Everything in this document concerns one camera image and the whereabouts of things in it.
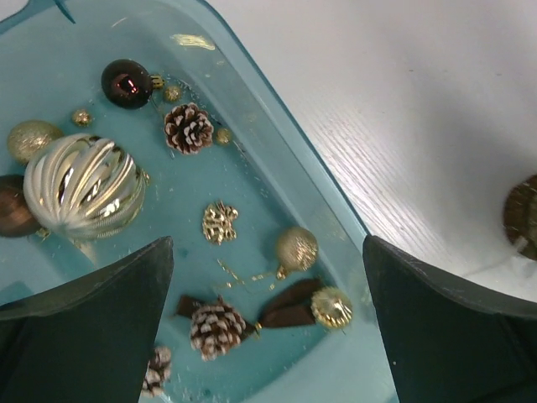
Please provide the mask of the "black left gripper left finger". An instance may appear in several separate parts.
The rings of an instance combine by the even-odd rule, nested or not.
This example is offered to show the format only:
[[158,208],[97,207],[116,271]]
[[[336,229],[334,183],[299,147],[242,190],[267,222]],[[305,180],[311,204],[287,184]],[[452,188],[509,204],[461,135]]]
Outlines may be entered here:
[[162,237],[3,305],[1,400],[138,401],[173,269],[173,240]]

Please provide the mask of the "small green christmas tree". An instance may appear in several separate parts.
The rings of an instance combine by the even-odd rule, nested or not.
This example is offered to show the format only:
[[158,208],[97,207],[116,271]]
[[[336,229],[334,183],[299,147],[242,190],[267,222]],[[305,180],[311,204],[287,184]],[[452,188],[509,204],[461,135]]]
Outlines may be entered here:
[[509,191],[503,204],[503,230],[520,254],[536,260],[536,175]]

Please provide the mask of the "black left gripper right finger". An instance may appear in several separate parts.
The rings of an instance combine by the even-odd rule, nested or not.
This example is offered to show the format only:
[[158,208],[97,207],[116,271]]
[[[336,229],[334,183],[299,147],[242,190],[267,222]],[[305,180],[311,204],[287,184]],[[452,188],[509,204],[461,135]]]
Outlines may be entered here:
[[362,256],[401,402],[534,402],[536,305],[368,235]]

